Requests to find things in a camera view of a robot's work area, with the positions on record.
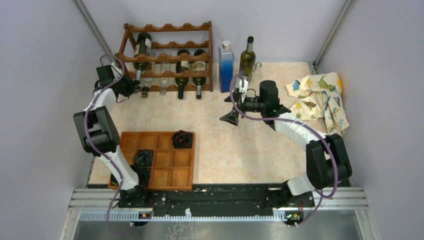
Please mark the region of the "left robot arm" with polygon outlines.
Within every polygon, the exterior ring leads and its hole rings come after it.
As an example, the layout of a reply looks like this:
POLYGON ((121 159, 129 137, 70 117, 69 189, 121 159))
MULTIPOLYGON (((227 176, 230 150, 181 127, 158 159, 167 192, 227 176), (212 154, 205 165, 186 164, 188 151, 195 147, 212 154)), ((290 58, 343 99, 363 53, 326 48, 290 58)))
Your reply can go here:
POLYGON ((119 96, 126 100, 138 87, 114 65, 96 68, 93 98, 88 106, 73 115, 73 121, 83 149, 100 158, 110 169, 123 199, 129 199, 138 207, 149 203, 150 193, 140 186, 138 174, 130 167, 120 148, 120 134, 109 110, 119 103, 119 96))

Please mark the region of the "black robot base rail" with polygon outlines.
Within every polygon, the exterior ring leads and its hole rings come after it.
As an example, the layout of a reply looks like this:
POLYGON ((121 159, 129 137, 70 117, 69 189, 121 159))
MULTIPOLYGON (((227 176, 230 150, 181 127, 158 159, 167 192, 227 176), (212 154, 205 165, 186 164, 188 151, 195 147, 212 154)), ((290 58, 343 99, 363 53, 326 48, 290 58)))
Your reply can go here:
POLYGON ((312 192, 293 196, 283 183, 193 184, 191 190, 122 190, 119 208, 153 208, 155 217, 267 217, 274 209, 315 206, 312 192))

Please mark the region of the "dark bottle brown label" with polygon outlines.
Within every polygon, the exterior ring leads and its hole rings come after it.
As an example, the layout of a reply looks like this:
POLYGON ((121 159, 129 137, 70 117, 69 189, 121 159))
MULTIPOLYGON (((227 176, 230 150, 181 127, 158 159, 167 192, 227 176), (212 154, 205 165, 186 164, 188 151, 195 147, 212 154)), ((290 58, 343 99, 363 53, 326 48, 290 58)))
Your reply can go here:
MULTIPOLYGON (((140 54, 149 56, 152 46, 152 37, 146 32, 138 34, 136 45, 134 49, 134 57, 137 58, 140 54)), ((134 82, 139 85, 141 83, 141 75, 146 71, 149 63, 144 61, 137 61, 133 63, 135 69, 134 82)))

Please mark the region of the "tall green wine bottle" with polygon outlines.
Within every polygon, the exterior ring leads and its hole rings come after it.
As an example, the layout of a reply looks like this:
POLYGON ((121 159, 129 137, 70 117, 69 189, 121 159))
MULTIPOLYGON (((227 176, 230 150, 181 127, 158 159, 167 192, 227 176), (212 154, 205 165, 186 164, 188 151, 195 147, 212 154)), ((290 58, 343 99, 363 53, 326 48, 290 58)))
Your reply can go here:
POLYGON ((254 37, 249 36, 247 38, 246 49, 240 55, 239 74, 242 75, 245 80, 249 79, 256 63, 256 54, 253 51, 253 44, 254 37))

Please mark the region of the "clear tall glass bottle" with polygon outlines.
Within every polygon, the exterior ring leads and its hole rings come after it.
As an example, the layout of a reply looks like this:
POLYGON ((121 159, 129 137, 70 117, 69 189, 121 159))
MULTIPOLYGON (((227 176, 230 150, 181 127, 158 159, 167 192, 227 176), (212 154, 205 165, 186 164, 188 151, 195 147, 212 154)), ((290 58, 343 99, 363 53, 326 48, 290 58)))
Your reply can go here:
POLYGON ((262 66, 263 64, 261 62, 256 62, 254 64, 252 68, 252 72, 248 76, 249 84, 253 84, 255 82, 261 82, 263 80, 262 66))

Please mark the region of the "green wine bottle dark label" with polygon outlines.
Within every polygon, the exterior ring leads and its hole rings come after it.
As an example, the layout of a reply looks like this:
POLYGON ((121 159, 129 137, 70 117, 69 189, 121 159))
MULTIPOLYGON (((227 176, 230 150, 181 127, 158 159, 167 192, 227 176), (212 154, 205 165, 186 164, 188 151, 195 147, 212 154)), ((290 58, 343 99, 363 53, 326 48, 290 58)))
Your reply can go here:
MULTIPOLYGON (((194 52, 194 55, 195 56, 200 56, 203 53, 205 53, 205 51, 203 49, 198 49, 198 50, 196 50, 194 52)), ((194 73, 201 73, 204 70, 206 70, 206 68, 207 68, 207 64, 206 64, 206 62, 204 60, 198 60, 198 61, 195 61, 192 64, 192 71, 194 73)), ((193 81, 193 83, 196 86, 196 98, 198 100, 200 100, 202 98, 202 88, 203 88, 203 85, 206 83, 206 77, 195 76, 195 77, 192 78, 192 81, 193 81)))

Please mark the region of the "clear liquor bottle black cap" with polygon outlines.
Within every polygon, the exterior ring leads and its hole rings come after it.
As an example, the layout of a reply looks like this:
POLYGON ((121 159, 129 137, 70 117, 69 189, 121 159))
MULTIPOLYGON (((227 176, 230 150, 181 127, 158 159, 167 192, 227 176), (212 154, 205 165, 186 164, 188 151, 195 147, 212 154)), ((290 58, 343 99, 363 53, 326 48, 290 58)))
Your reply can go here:
MULTIPOLYGON (((147 67, 146 67, 146 71, 151 71, 152 73, 155 70, 155 62, 151 61, 148 63, 147 67)), ((149 95, 149 89, 150 87, 153 85, 153 78, 152 77, 144 77, 142 79, 142 88, 141 88, 141 97, 143 99, 146 99, 149 95)))

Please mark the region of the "green wine bottle white label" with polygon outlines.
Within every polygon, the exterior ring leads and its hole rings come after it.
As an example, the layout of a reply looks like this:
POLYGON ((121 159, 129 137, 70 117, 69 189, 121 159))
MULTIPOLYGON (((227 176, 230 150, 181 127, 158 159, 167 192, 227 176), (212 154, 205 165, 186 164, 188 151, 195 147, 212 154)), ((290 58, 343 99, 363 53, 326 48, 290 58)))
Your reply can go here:
MULTIPOLYGON (((177 52, 177 55, 181 55, 187 53, 188 55, 190 54, 188 50, 186 49, 180 49, 177 52)), ((187 60, 183 60, 183 61, 178 61, 176 63, 176 72, 177 73, 183 73, 184 71, 189 71, 190 70, 190 63, 187 60)), ((176 77, 175 78, 175 83, 178 85, 178 95, 177 98, 179 100, 182 100, 184 98, 184 90, 185 90, 185 86, 188 84, 189 82, 189 78, 188 77, 176 77)))

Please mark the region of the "clear square glass bottle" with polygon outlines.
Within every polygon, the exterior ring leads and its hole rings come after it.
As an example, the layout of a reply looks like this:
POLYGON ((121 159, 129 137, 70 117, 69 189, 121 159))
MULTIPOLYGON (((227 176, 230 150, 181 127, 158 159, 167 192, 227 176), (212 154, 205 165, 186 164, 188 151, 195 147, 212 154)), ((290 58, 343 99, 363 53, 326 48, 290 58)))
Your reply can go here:
MULTIPOLYGON (((166 71, 169 71, 171 68, 171 63, 169 61, 164 61, 160 65, 160 73, 163 74, 166 71)), ((169 86, 169 78, 161 77, 160 78, 160 94, 165 95, 167 93, 167 87, 169 86)))

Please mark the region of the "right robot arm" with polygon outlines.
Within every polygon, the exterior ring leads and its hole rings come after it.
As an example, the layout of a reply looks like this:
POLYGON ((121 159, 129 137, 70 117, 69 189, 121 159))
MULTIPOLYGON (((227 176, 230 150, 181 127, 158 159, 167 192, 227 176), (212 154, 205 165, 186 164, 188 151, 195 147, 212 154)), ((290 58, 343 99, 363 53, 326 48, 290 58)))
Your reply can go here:
POLYGON ((259 84, 259 95, 248 97, 248 81, 233 79, 227 101, 233 108, 221 121, 237 126, 239 117, 247 113, 260 113, 259 121, 281 133, 306 153, 306 171, 283 183, 281 199, 287 206, 295 206, 307 192, 332 187, 332 197, 339 182, 352 176, 352 167, 341 135, 319 132, 294 115, 280 103, 279 90, 273 80, 259 84))

